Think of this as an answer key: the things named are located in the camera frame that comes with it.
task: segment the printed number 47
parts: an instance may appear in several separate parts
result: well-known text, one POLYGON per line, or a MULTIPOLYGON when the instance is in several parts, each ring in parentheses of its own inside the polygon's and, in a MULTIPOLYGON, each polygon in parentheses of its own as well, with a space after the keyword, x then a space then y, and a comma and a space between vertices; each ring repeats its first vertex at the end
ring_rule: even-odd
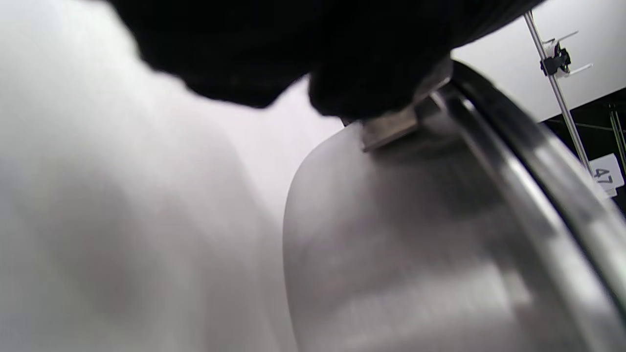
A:
MULTIPOLYGON (((595 175, 593 177, 595 177, 596 179, 599 179, 600 177, 610 173, 611 171, 606 170, 604 168, 597 168, 595 169, 595 175)), ((613 177, 611 177, 611 175, 608 176, 608 180, 598 180, 599 184, 612 184, 613 183, 613 177)))

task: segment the white surface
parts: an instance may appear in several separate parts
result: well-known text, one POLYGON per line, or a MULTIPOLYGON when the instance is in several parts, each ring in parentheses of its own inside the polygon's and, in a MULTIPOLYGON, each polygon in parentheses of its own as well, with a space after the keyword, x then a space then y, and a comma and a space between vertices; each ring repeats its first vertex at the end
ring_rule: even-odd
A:
POLYGON ((0 1, 0 46, 0 350, 295 351, 279 219, 339 121, 197 98, 93 1, 0 1))
MULTIPOLYGON (((570 108, 626 86, 626 1, 549 0, 533 13, 543 40, 580 30, 563 42, 573 70, 593 63, 593 68, 559 80, 570 108)), ((454 57, 482 71, 536 120, 560 113, 523 18, 457 49, 454 57)))
POLYGON ((622 169, 615 154, 605 155, 589 162, 593 179, 604 191, 615 190, 624 185, 622 169))

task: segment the metal pole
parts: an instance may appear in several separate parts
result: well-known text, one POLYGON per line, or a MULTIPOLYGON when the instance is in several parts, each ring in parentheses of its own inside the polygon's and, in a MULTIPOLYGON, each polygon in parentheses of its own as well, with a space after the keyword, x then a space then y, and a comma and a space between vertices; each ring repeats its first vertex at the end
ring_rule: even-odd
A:
POLYGON ((620 159, 622 160, 622 168, 626 170, 626 152, 624 150, 626 140, 624 138, 624 134, 622 131, 622 124, 620 123, 620 117, 617 114, 617 111, 612 109, 610 114, 611 114, 611 127, 613 127, 613 132, 615 134, 615 141, 617 142, 617 150, 619 151, 620 159))
MULTIPOLYGON (((533 37, 533 41, 535 42, 535 46, 537 47, 537 51, 539 52, 539 57, 541 58, 541 61, 547 59, 548 56, 543 49, 543 42, 539 37, 537 26, 535 26, 535 21, 533 20, 533 13, 531 11, 525 13, 524 19, 526 20, 528 29, 530 29, 530 34, 533 37)), ((570 113, 570 109, 565 103, 565 97, 563 96, 563 92, 561 91, 561 87, 558 84, 557 78, 554 76, 548 76, 548 79, 550 80, 550 84, 552 85, 554 95, 557 98, 558 106, 560 106, 561 112, 563 113, 563 119, 565 120, 567 130, 572 136, 574 148, 576 148, 576 152, 578 153, 578 158, 580 159, 580 162, 582 162, 582 164, 587 168, 589 173, 593 174, 591 170, 591 165, 589 164, 589 158, 587 158, 587 153, 585 152, 585 147, 583 146, 583 142, 580 140, 580 135, 578 134, 578 130, 576 129, 576 124, 574 123, 572 113, 570 113)))

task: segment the number label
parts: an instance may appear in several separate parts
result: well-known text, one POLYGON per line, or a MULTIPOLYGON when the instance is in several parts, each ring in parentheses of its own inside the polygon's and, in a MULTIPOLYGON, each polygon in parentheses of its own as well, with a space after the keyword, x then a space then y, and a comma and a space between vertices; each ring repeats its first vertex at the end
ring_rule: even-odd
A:
POLYGON ((593 179, 604 190, 615 190, 624 185, 622 170, 615 154, 605 155, 590 162, 593 179))

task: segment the brushed metal surface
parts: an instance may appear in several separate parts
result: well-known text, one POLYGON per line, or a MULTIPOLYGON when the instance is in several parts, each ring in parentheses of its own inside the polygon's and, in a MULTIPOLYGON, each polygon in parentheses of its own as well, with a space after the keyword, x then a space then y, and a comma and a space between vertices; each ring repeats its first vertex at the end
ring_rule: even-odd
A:
POLYGON ((298 171, 284 262, 300 352, 622 351, 539 185, 468 101, 434 97, 414 135, 362 153, 353 124, 298 171))
POLYGON ((454 70, 459 73, 456 84, 471 96, 488 123, 540 180, 626 312, 626 220, 615 204, 601 196, 595 181, 556 136, 533 123, 472 69, 456 63, 454 70))

